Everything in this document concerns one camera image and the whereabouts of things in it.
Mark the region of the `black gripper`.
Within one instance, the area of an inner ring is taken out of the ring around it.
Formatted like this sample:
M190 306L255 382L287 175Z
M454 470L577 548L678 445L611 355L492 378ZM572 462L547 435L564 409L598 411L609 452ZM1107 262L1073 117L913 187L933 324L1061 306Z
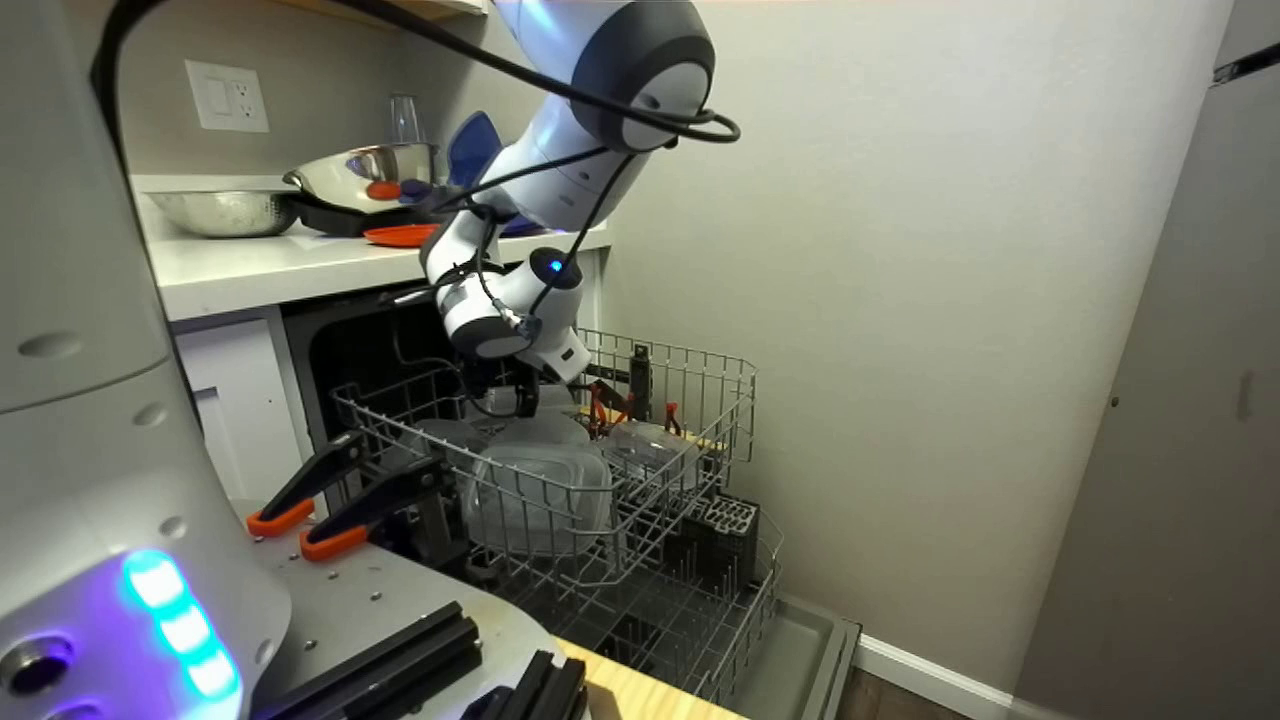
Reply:
M540 371L525 359L470 359L460 378L480 417L531 420L540 409Z

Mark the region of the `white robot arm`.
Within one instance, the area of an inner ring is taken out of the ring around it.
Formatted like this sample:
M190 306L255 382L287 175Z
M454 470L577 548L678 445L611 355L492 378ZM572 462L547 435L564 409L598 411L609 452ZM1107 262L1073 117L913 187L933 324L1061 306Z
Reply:
M287 588L218 484L129 196L118 57L162 0L121 0L81 59L57 0L0 0L0 720L249 720ZM728 138L692 0L501 0L545 92L426 274L470 355L585 368L572 269L480 262L492 222L581 230L644 154Z

